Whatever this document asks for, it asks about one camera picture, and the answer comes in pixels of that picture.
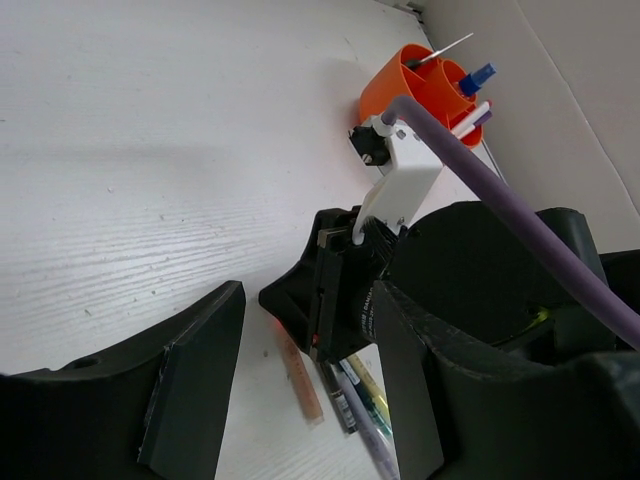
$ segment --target purple tube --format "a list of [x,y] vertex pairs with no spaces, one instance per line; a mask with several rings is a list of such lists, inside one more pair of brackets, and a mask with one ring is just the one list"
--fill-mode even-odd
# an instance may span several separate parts
[[640,316],[616,296],[569,250],[536,213],[413,98],[393,99],[382,122],[398,116],[518,237],[575,300],[636,350],[640,350]]

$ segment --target orange marker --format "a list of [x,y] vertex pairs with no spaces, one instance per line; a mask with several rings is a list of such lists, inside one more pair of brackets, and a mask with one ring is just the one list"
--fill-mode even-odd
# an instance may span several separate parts
[[318,425],[324,421],[322,406],[309,378],[309,372],[302,361],[300,350],[280,323],[276,324],[275,333],[280,355],[289,373],[302,413],[308,422]]

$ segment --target marker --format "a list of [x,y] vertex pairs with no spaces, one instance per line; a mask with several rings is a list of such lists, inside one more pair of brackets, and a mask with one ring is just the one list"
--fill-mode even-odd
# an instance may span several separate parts
[[367,413],[367,409],[360,400],[355,387],[347,376],[338,373],[338,383],[342,387],[342,391],[347,397],[347,401],[351,406],[353,415],[358,423],[360,434],[365,445],[369,449],[371,457],[384,480],[400,480],[400,473],[391,456],[391,452],[384,444],[382,438],[378,435],[376,426]]
[[373,399],[369,396],[369,392],[367,392],[367,389],[364,387],[364,384],[360,381],[360,377],[355,372],[355,370],[351,368],[351,365],[349,364],[349,362],[346,360],[340,360],[340,367],[342,368],[342,371],[347,375],[347,377],[353,384],[353,388],[358,393],[358,396],[360,397],[360,400],[362,400],[362,404],[367,409],[367,412],[369,413],[369,416],[371,417],[371,420],[373,421],[373,423],[375,423],[376,426],[380,429],[380,431],[384,433],[386,436],[389,437],[393,435],[391,426],[387,425],[387,423],[384,421],[384,418],[382,418],[382,415],[380,414],[375,404],[373,403]]
[[338,384],[338,379],[336,378],[333,368],[331,368],[331,365],[324,362],[317,363],[316,365],[320,372],[320,376],[324,381],[324,386],[327,389],[329,398],[331,398],[333,406],[338,412],[338,420],[340,421],[342,429],[349,435],[357,432],[358,426],[356,425],[356,419],[353,418],[353,413],[351,413],[351,408],[349,408],[349,402],[347,402],[347,399],[342,392],[342,388],[340,388],[340,385]]
[[469,126],[464,132],[462,132],[460,134],[460,136],[457,137],[457,138],[459,140],[462,140],[464,137],[466,137],[467,135],[471,134],[476,128],[478,128],[480,125],[485,123],[491,117],[493,117],[493,113],[491,113],[491,110],[489,110],[487,113],[485,113],[483,116],[481,116],[478,120],[476,120],[473,123],[473,125]]
[[460,122],[451,129],[451,133],[453,133],[456,136],[456,138],[462,138],[461,135],[464,132],[466,132],[469,127],[472,127],[473,124],[478,119],[480,119],[485,113],[487,113],[490,109],[491,109],[491,100],[482,102],[471,113],[469,113],[466,117],[460,120]]
[[474,93],[482,88],[482,85],[489,80],[496,73],[495,67],[487,63],[484,67],[469,73],[457,84],[459,93],[466,97],[471,98]]
[[387,403],[387,396],[384,394],[382,389],[378,387],[378,384],[373,379],[367,367],[364,366],[360,357],[357,354],[353,354],[347,357],[347,361],[353,367],[356,374],[360,377],[362,383],[364,383],[365,388],[371,395],[371,399],[373,403],[376,405],[376,408],[382,415],[382,418],[387,423],[387,425],[391,425],[391,416],[389,415],[389,404]]
[[300,350],[280,323],[275,326],[275,334],[282,360],[291,379],[293,391],[300,402],[302,413],[308,422],[318,425],[324,421],[322,407],[309,378],[307,368],[302,361]]

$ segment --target orange cup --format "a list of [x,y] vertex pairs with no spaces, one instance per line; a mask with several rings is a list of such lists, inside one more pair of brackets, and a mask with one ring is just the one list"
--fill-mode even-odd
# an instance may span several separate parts
[[[470,99],[458,93],[456,85],[466,72],[455,62],[436,58],[415,71],[404,63],[423,58],[432,51],[422,45],[402,47],[373,77],[360,95],[359,113],[363,123],[371,115],[384,112],[398,95],[409,95],[451,129],[475,108],[476,96]],[[482,141],[482,126],[462,139],[470,148]]]

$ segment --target white bracket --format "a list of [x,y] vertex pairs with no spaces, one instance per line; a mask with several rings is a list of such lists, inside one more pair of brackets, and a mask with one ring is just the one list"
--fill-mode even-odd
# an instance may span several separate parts
[[[369,118],[364,125],[372,124],[376,124],[375,118]],[[353,228],[356,245],[364,242],[362,226],[371,216],[382,220],[397,235],[403,225],[413,220],[442,171],[440,159],[404,122],[396,122],[386,142],[391,154],[390,170],[381,168],[388,171],[364,197]]]

